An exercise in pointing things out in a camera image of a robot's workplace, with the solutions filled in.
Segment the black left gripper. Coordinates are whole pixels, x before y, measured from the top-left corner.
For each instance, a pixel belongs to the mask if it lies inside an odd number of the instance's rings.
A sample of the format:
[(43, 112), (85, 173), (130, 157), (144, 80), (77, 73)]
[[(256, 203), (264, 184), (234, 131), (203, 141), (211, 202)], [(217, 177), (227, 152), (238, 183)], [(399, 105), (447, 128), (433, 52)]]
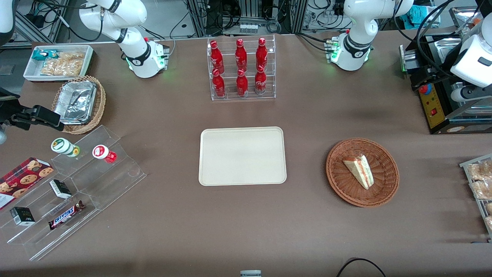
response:
[(450, 65), (441, 65), (441, 69), (444, 73), (431, 65), (411, 65), (411, 89), (416, 92), (423, 85), (436, 84), (442, 81), (447, 81), (450, 84), (456, 83), (456, 76), (450, 72)]

